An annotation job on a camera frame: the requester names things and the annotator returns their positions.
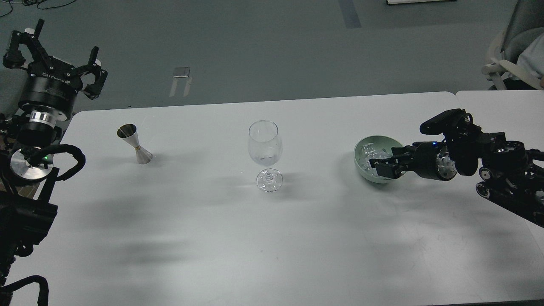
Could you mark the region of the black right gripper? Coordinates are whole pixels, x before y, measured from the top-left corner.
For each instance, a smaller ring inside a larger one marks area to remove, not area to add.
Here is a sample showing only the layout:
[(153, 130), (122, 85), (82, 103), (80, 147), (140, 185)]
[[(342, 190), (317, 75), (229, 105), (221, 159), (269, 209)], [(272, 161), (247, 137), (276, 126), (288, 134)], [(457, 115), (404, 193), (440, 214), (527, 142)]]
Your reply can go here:
[(414, 172), (421, 178), (449, 181), (457, 174), (455, 162), (450, 159), (448, 148), (442, 142), (414, 142), (391, 150), (395, 161), (370, 159), (377, 176), (398, 179), (405, 172)]

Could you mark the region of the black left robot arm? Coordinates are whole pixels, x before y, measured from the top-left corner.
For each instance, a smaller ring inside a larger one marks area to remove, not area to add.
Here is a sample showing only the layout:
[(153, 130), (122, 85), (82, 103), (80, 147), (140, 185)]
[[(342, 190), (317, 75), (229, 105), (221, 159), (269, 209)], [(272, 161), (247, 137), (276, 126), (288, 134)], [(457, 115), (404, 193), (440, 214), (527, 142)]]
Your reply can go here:
[(108, 72), (93, 47), (87, 64), (74, 66), (47, 53), (39, 41), (44, 25), (11, 33), (3, 65), (26, 72), (17, 108), (1, 114), (1, 304), (11, 304), (15, 291), (31, 283), (39, 287), (37, 304), (48, 305), (45, 277), (31, 275), (7, 284), (15, 260), (32, 254), (46, 238), (58, 207), (50, 202), (58, 181), (80, 172), (84, 153), (76, 146), (59, 144), (60, 122), (72, 118), (76, 97), (96, 99)]

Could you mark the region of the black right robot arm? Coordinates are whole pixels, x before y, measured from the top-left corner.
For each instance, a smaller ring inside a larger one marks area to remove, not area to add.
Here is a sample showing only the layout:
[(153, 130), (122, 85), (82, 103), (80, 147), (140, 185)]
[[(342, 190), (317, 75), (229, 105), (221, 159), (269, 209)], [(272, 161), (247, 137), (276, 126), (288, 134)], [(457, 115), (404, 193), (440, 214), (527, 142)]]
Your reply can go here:
[(476, 192), (482, 198), (543, 226), (542, 151), (525, 149), (503, 132), (484, 133), (474, 124), (439, 126), (423, 123), (423, 134), (443, 134), (441, 142), (415, 142), (393, 147), (392, 157), (369, 159), (379, 176), (398, 179), (405, 172), (438, 181), (478, 174)]

